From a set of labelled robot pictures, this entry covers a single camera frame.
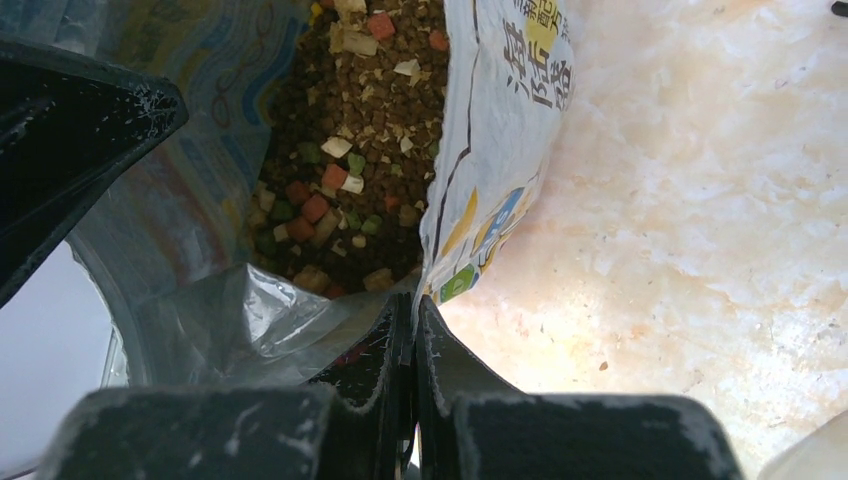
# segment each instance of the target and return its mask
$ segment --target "marble surface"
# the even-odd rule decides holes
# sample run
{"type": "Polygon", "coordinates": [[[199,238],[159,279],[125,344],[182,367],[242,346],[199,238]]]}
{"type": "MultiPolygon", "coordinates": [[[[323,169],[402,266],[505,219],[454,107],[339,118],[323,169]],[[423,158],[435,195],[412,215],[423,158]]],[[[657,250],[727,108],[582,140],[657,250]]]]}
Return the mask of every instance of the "marble surface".
{"type": "Polygon", "coordinates": [[[542,199],[454,332],[527,391],[707,405],[749,478],[848,409],[848,19],[830,1],[568,4],[542,199]]]}

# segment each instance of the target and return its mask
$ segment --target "red food cube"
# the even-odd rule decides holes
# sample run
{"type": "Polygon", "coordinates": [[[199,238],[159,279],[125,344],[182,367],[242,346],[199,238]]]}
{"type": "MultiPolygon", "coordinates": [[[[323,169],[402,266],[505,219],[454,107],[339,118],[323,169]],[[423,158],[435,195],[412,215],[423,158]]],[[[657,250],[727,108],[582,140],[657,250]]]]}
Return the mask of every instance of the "red food cube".
{"type": "Polygon", "coordinates": [[[335,163],[331,163],[327,165],[327,169],[324,170],[324,176],[321,177],[321,184],[327,188],[338,190],[342,188],[342,185],[344,185],[344,181],[346,179],[347,172],[345,171],[345,169],[336,165],[335,163]]]}
{"type": "Polygon", "coordinates": [[[303,217],[297,217],[287,223],[286,231],[289,232],[289,236],[297,243],[303,243],[315,235],[315,227],[309,223],[309,220],[303,217]]]}
{"type": "Polygon", "coordinates": [[[395,26],[386,12],[371,15],[371,18],[368,19],[368,30],[371,30],[371,35],[377,41],[391,38],[395,34],[395,26]]]}
{"type": "Polygon", "coordinates": [[[292,202],[292,205],[300,205],[309,200],[309,187],[303,182],[293,182],[286,187],[286,197],[292,202]]]}
{"type": "Polygon", "coordinates": [[[300,213],[303,217],[309,220],[310,223],[315,223],[318,220],[321,220],[321,217],[327,213],[327,210],[330,209],[330,204],[327,203],[327,200],[318,195],[312,195],[312,198],[306,201],[302,207],[300,207],[300,213]]]}
{"type": "Polygon", "coordinates": [[[445,37],[444,33],[438,30],[433,30],[433,32],[430,33],[430,46],[440,52],[447,52],[450,48],[447,37],[445,37]]]}
{"type": "Polygon", "coordinates": [[[400,206],[400,198],[395,197],[394,195],[386,195],[383,197],[383,201],[386,202],[387,212],[391,212],[400,206]]]}
{"type": "Polygon", "coordinates": [[[324,290],[324,296],[329,298],[330,300],[334,298],[343,297],[345,295],[347,295],[347,292],[344,291],[344,288],[342,288],[341,285],[333,284],[327,287],[326,290],[324,290]]]}

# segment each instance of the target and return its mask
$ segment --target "plastic bag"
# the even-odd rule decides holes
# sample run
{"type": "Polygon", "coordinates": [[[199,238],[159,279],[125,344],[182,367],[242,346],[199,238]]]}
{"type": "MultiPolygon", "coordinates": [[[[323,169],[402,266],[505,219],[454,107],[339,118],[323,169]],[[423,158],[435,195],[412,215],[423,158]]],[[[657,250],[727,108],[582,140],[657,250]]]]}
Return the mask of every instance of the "plastic bag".
{"type": "MultiPolygon", "coordinates": [[[[68,48],[58,33],[34,37],[2,5],[0,29],[68,48]]],[[[61,30],[68,17],[54,13],[72,5],[94,9],[75,24],[82,51],[167,76],[190,114],[68,238],[109,304],[131,382],[309,378],[370,327],[386,296],[331,302],[246,263],[244,217],[270,138],[267,107],[309,5],[69,0],[45,2],[37,22],[61,30]]],[[[393,290],[417,282],[437,303],[474,285],[538,195],[573,63],[563,0],[445,8],[445,136],[421,223],[423,274],[393,290]]]]}

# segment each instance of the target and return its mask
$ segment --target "white surface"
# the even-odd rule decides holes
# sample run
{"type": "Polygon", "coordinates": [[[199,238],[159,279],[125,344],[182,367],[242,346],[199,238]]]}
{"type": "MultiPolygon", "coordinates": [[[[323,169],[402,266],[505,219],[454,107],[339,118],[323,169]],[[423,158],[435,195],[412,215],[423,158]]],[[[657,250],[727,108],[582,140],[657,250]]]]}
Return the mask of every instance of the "white surface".
{"type": "Polygon", "coordinates": [[[528,391],[685,394],[749,478],[848,409],[848,19],[572,0],[540,203],[451,329],[528,391]]]}
{"type": "Polygon", "coordinates": [[[99,292],[60,244],[0,309],[0,478],[33,466],[100,386],[111,335],[99,292]]]}

